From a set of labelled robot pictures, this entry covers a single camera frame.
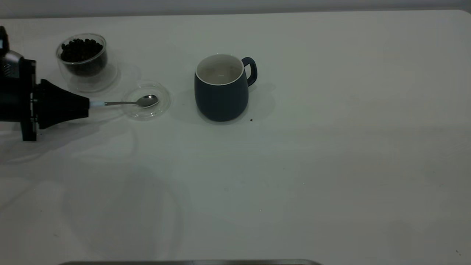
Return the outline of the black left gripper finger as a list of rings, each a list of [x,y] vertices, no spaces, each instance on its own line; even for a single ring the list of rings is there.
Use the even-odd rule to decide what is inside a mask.
[[[74,107],[90,106],[89,98],[62,89],[45,79],[40,80],[40,83],[37,85],[37,101],[43,104],[54,103]]]
[[[89,116],[89,107],[40,109],[37,112],[39,129],[46,129],[56,124],[76,119],[84,119]]]

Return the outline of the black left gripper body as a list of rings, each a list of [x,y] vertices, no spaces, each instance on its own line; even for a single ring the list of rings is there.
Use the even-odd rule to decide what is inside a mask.
[[[0,120],[19,123],[23,141],[36,141],[33,91],[36,86],[36,61],[20,59],[13,65],[1,64]]]

